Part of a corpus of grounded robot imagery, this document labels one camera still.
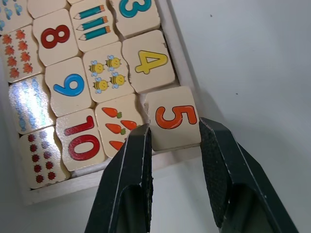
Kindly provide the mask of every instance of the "red number 10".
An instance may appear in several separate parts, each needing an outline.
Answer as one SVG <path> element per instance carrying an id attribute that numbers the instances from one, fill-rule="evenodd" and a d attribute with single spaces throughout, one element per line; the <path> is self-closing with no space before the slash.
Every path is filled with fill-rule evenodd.
<path id="1" fill-rule="evenodd" d="M 166 120 L 164 119 L 164 112 L 165 112 L 165 107 L 159 107 L 156 112 L 155 112 L 155 120 L 158 126 L 160 126 L 163 129 L 166 130 L 171 130 L 175 129 L 183 121 L 183 115 L 182 113 L 187 113 L 188 117 L 188 122 L 191 125 L 196 124 L 197 118 L 195 115 L 195 110 L 194 107 L 191 105 L 187 106 L 176 106 L 172 108 L 173 113 L 175 114 L 175 118 L 173 120 Z"/>
<path id="2" fill-rule="evenodd" d="M 63 36 L 59 36 L 58 34 L 60 32 L 63 32 Z M 47 41 L 47 36 L 52 35 L 54 37 L 53 41 Z M 46 49 L 53 49 L 57 43 L 65 43 L 68 41 L 70 37 L 70 31 L 69 28 L 66 25 L 59 25 L 56 29 L 53 28 L 47 28 L 43 31 L 41 34 L 41 43 L 43 47 Z"/>
<path id="3" fill-rule="evenodd" d="M 76 125 L 64 130 L 65 136 L 73 135 L 94 128 L 94 120 L 92 116 L 86 118 L 86 123 Z M 82 143 L 90 142 L 93 144 L 93 148 L 87 152 L 76 153 L 74 148 Z M 76 161 L 84 161 L 93 158 L 100 149 L 100 143 L 98 138 L 91 134 L 81 135 L 73 139 L 68 146 L 68 152 L 72 159 Z"/>

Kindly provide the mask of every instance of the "cartoon bee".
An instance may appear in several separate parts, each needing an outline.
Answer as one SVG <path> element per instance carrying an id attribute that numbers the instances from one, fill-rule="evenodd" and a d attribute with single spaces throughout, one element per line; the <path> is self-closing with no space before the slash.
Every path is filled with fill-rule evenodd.
<path id="1" fill-rule="evenodd" d="M 89 66 L 89 71 L 92 72 L 92 77 L 97 77 L 98 74 L 101 74 L 104 71 L 104 66 L 97 61 L 91 61 L 91 66 Z"/>
<path id="2" fill-rule="evenodd" d="M 100 94 L 102 91 L 107 90 L 108 83 L 106 80 L 102 80 L 101 78 L 95 78 L 95 83 L 93 83 L 93 87 L 95 88 L 95 93 Z"/>
<path id="3" fill-rule="evenodd" d="M 112 83 L 112 89 L 118 89 L 119 86 L 122 86 L 124 84 L 125 77 L 118 74 L 117 72 L 113 72 L 112 77 L 110 77 L 110 81 Z"/>
<path id="4" fill-rule="evenodd" d="M 106 65 L 109 67 L 109 71 L 114 71 L 119 68 L 121 65 L 121 60 L 113 55 L 107 56 L 108 61 L 106 61 Z"/>

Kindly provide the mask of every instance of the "printed number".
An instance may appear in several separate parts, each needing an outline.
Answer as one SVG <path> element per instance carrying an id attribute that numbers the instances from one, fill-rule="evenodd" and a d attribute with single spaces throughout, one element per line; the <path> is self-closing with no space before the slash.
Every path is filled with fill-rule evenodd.
<path id="1" fill-rule="evenodd" d="M 54 36 L 53 41 L 47 41 L 48 35 Z M 45 47 L 46 49 L 53 49 L 58 42 L 65 43 L 66 41 L 68 41 L 69 36 L 70 36 L 69 28 L 66 25 L 59 25 L 56 29 L 48 28 L 44 30 L 43 33 L 41 34 L 41 43 L 43 47 Z"/>
<path id="2" fill-rule="evenodd" d="M 175 114 L 175 118 L 173 120 L 165 120 L 164 112 L 165 107 L 159 107 L 155 112 L 155 120 L 158 126 L 166 130 L 172 130 L 180 126 L 183 121 L 182 113 L 187 113 L 188 122 L 191 125 L 196 124 L 197 118 L 195 115 L 194 107 L 191 105 L 187 106 L 176 106 L 172 108 L 173 113 Z"/>
<path id="3" fill-rule="evenodd" d="M 71 88 L 70 83 L 77 82 L 76 88 Z M 77 96 L 80 95 L 81 92 L 84 90 L 84 80 L 83 78 L 78 74 L 70 74 L 68 75 L 64 80 L 64 87 L 55 84 L 53 87 L 54 91 L 64 95 L 64 96 Z"/>
<path id="4" fill-rule="evenodd" d="M 121 12 L 121 15 L 123 15 L 126 18 L 133 18 L 138 11 L 145 12 L 148 11 L 151 7 L 151 0 L 144 0 L 145 4 L 140 5 L 138 2 L 133 3 L 133 9 L 128 11 L 126 9 L 126 5 L 128 4 L 129 0 L 121 0 L 119 4 L 119 10 Z"/>
<path id="5" fill-rule="evenodd" d="M 86 123 L 83 123 L 81 125 L 76 125 L 70 128 L 67 128 L 64 130 L 64 134 L 66 136 L 73 135 L 76 133 L 83 132 L 85 130 L 90 130 L 94 128 L 94 120 L 92 116 L 87 116 L 86 118 Z M 82 143 L 90 142 L 93 144 L 93 148 L 87 152 L 83 153 L 76 153 L 74 151 L 74 148 Z M 99 151 L 100 149 L 100 142 L 97 137 L 94 135 L 86 134 L 86 135 L 81 135 L 73 139 L 68 146 L 68 152 L 70 157 L 73 160 L 76 161 L 84 161 L 93 158 Z"/>
<path id="6" fill-rule="evenodd" d="M 150 70 L 167 64 L 168 58 L 165 54 L 149 51 L 139 51 L 138 56 L 140 59 L 140 66 L 135 67 L 137 73 L 144 72 L 144 74 L 149 74 Z"/>
<path id="7" fill-rule="evenodd" d="M 76 153 L 74 151 L 74 148 L 85 142 L 92 143 L 93 148 L 87 152 Z M 84 161 L 84 160 L 93 158 L 98 153 L 99 148 L 100 148 L 100 144 L 99 144 L 97 137 L 95 137 L 94 135 L 87 134 L 87 135 L 81 135 L 73 139 L 68 146 L 68 151 L 72 159 L 76 161 Z"/>

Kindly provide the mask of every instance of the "white background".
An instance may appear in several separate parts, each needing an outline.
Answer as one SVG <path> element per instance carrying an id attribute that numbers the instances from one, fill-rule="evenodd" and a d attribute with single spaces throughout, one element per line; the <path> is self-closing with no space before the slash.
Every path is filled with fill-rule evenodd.
<path id="1" fill-rule="evenodd" d="M 311 219 L 311 2 L 171 0 L 205 117 L 261 163 L 301 233 Z M 0 115 L 4 233 L 84 232 L 96 188 L 24 207 Z M 156 171 L 152 233 L 216 233 L 200 158 Z"/>

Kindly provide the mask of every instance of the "orange number 5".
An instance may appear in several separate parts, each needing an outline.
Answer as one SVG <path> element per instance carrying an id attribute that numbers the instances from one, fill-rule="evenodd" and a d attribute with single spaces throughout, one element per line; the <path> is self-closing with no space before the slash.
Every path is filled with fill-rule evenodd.
<path id="1" fill-rule="evenodd" d="M 191 105 L 187 106 L 176 106 L 172 108 L 173 113 L 175 114 L 175 118 L 173 120 L 164 119 L 163 115 L 165 112 L 165 107 L 159 107 L 155 112 L 155 120 L 158 126 L 166 130 L 172 130 L 180 126 L 183 121 L 182 113 L 187 113 L 188 122 L 191 125 L 196 124 L 197 118 L 195 115 L 194 107 Z"/>

